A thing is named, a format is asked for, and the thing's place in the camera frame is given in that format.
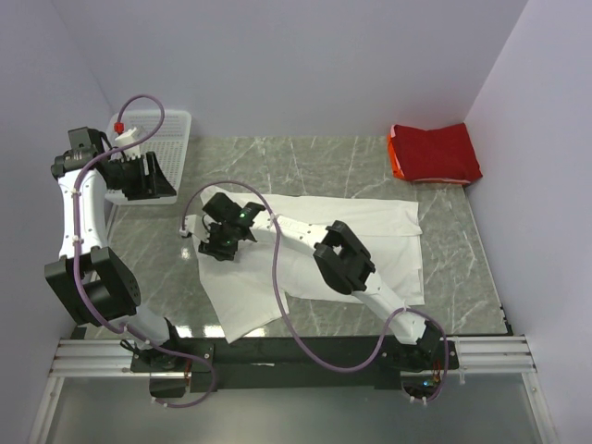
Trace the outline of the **white t shirt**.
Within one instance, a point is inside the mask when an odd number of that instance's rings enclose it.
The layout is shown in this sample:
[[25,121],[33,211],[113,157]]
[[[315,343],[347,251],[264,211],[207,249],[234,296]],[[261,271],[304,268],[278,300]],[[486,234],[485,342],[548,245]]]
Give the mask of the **white t shirt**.
[[205,190],[180,233],[225,338],[279,319],[287,299],[361,304],[406,344],[423,335],[407,312],[425,301],[418,205],[400,200]]

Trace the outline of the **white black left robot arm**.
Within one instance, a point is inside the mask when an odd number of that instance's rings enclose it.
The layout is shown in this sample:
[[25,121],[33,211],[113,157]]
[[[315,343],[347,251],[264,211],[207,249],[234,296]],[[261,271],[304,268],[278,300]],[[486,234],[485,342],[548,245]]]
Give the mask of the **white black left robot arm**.
[[69,150],[51,167],[64,205],[64,236],[57,261],[44,277],[73,321],[99,327],[132,327],[142,335],[121,347],[153,371],[172,372],[184,363],[185,350],[174,326],[141,304],[137,279],[109,247],[105,197],[121,191],[130,201],[176,196],[156,155],[137,146],[116,157],[104,132],[82,127],[68,133]]

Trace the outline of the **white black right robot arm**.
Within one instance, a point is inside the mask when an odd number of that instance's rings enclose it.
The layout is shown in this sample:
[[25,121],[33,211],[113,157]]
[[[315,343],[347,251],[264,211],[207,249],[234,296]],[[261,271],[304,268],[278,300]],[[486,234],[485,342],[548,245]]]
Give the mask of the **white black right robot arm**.
[[[218,261],[233,261],[242,241],[274,242],[271,264],[272,287],[277,305],[298,346],[316,363],[339,373],[352,373],[366,368],[381,353],[385,337],[390,333],[405,351],[407,361],[417,371],[431,366],[443,349],[443,364],[449,364],[450,346],[441,325],[405,304],[389,288],[372,261],[369,250],[343,221],[329,226],[303,222],[273,212],[264,197],[257,203],[233,202],[224,192],[217,192],[204,205],[203,212],[211,219],[206,226],[207,237],[198,251]],[[384,322],[377,344],[369,358],[354,367],[329,364],[315,355],[298,336],[279,296],[279,254],[285,247],[312,259],[316,274],[326,287],[352,296]]]

